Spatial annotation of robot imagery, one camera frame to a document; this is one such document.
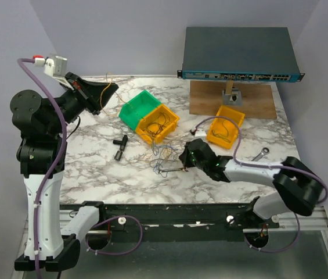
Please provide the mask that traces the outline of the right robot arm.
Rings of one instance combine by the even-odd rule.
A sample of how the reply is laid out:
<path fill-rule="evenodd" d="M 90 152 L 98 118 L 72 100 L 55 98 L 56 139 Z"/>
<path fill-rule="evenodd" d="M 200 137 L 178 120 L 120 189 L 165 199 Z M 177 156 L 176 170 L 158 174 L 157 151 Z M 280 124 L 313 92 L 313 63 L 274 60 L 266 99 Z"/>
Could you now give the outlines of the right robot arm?
<path fill-rule="evenodd" d="M 281 163 L 241 162 L 234 156 L 216 155 L 209 144 L 195 139 L 185 144 L 179 159 L 184 168 L 196 167 L 214 181 L 246 182 L 275 189 L 268 196 L 254 198 L 248 206 L 245 221 L 253 228 L 286 212 L 310 216 L 326 192 L 324 182 L 291 156 Z"/>

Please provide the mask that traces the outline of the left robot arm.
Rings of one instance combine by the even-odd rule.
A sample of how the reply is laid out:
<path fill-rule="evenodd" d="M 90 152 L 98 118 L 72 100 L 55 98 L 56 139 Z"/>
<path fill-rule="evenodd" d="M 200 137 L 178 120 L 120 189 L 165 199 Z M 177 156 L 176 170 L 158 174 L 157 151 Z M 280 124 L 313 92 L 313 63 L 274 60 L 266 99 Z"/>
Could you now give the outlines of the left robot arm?
<path fill-rule="evenodd" d="M 84 202 L 74 220 L 62 227 L 60 188 L 67 125 L 83 111 L 98 115 L 118 85 L 86 81 L 73 73 L 66 74 L 66 81 L 70 88 L 58 98 L 43 98 L 34 90 L 23 90 L 10 102 L 13 125 L 21 133 L 16 157 L 28 200 L 27 245 L 15 260 L 17 271 L 60 272 L 73 268 L 89 229 L 106 225 L 103 203 Z"/>

